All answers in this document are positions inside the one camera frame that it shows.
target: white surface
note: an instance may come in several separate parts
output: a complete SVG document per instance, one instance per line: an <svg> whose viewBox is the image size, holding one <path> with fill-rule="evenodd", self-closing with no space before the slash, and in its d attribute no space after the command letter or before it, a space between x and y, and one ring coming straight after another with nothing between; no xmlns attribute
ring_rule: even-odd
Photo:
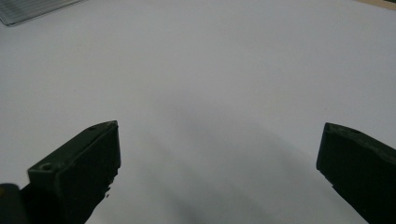
<svg viewBox="0 0 396 224"><path fill-rule="evenodd" d="M90 224L365 223L323 125L396 147L396 13L351 0L90 0L0 26L0 181L117 119Z"/></svg>

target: white table surface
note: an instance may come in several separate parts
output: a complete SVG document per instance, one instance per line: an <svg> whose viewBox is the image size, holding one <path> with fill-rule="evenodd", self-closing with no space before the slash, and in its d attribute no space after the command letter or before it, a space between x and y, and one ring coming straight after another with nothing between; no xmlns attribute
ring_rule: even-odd
<svg viewBox="0 0 396 224"><path fill-rule="evenodd" d="M89 224L366 223L315 163L326 121L396 147L395 21L353 0L89 0L0 26L0 182L116 119Z"/></svg>

